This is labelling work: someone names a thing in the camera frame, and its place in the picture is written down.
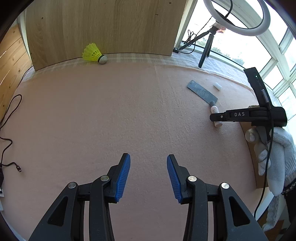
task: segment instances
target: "yellow plastic feather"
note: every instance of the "yellow plastic feather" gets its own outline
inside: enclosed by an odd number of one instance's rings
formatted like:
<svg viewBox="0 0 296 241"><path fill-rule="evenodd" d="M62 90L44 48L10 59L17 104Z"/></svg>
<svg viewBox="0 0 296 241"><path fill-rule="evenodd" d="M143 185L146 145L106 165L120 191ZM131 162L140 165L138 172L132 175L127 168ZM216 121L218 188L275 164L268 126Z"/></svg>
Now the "yellow plastic feather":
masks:
<svg viewBox="0 0 296 241"><path fill-rule="evenodd" d="M95 43L91 43L86 46L84 49L84 52L82 53L82 58L84 60L90 60L90 61L98 61L99 57L101 56L101 52L96 46Z"/></svg>

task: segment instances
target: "metal screw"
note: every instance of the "metal screw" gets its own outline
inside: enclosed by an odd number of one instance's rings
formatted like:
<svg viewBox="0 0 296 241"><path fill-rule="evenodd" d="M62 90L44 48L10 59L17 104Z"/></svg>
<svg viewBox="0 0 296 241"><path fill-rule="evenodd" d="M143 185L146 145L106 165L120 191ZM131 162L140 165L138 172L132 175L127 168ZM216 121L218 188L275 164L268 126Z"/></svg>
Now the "metal screw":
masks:
<svg viewBox="0 0 296 241"><path fill-rule="evenodd" d="M71 182L68 184L68 188L74 188L74 187L76 187L76 183Z"/></svg>
<svg viewBox="0 0 296 241"><path fill-rule="evenodd" d="M108 181L109 180L109 177L107 175L103 175L101 176L101 181Z"/></svg>
<svg viewBox="0 0 296 241"><path fill-rule="evenodd" d="M197 178L195 176L190 176L190 177L188 177L188 180L190 182L195 182L197 180Z"/></svg>
<svg viewBox="0 0 296 241"><path fill-rule="evenodd" d="M229 184L228 183L222 183L221 187L224 189L228 189L229 188Z"/></svg>

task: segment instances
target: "ribbed blue rubber pad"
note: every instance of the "ribbed blue rubber pad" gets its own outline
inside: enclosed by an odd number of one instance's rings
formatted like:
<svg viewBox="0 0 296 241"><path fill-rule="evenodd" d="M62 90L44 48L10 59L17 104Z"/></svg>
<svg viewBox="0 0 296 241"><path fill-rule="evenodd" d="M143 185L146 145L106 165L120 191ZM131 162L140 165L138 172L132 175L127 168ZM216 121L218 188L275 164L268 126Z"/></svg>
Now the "ribbed blue rubber pad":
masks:
<svg viewBox="0 0 296 241"><path fill-rule="evenodd" d="M167 158L167 168L168 168L168 174L170 176L170 182L172 183L175 198L178 200L179 203L181 203L183 200L183 197L181 195L181 184L178 179L176 170L174 168L174 165L170 156L168 156Z"/></svg>
<svg viewBox="0 0 296 241"><path fill-rule="evenodd" d="M126 180L128 178L128 172L131 167L131 156L128 154L124 160L124 164L119 174L118 181L116 183L115 201L118 202L122 198L124 187L126 186Z"/></svg>

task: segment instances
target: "tripod leg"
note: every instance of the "tripod leg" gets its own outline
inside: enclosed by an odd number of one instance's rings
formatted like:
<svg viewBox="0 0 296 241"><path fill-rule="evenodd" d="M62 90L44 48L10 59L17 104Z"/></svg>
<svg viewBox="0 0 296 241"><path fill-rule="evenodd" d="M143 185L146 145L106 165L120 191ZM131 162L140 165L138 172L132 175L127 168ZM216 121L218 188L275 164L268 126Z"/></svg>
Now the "tripod leg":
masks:
<svg viewBox="0 0 296 241"><path fill-rule="evenodd" d="M206 56L208 55L208 53L211 50L213 39L214 39L214 35L213 34L210 34L209 35L209 39L207 40L207 43L205 45L205 49L204 49L204 51L202 53L202 56L200 58L200 62L198 63L198 67L200 67L200 68L202 67L203 62L205 61Z"/></svg>

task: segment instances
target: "white cylinder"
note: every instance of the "white cylinder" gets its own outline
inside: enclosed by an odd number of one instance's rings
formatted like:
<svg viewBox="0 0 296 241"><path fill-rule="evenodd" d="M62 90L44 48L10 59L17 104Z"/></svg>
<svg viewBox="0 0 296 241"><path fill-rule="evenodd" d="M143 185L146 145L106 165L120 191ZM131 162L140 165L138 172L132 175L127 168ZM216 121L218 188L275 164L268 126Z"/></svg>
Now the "white cylinder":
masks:
<svg viewBox="0 0 296 241"><path fill-rule="evenodd" d="M212 114L219 113L217 106L214 105L211 107L211 113ZM214 125L215 127L219 128L222 126L222 121L214 121Z"/></svg>
<svg viewBox="0 0 296 241"><path fill-rule="evenodd" d="M221 90L221 89L222 89L222 86L219 85L217 82L214 84L214 86L215 86L218 90Z"/></svg>

